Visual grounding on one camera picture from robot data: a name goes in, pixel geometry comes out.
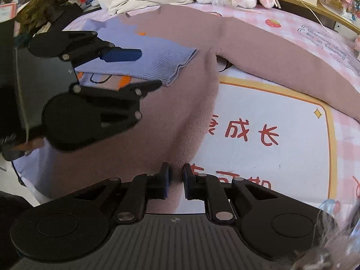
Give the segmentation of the olive green cloth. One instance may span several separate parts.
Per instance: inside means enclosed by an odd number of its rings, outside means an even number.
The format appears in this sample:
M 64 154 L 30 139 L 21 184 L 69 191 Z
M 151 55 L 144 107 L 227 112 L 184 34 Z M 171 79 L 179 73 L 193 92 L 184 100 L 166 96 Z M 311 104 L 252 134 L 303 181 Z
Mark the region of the olive green cloth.
M 30 0 L 17 14 L 15 20 L 20 24 L 20 34 L 30 33 L 42 27 L 56 10 L 69 0 Z

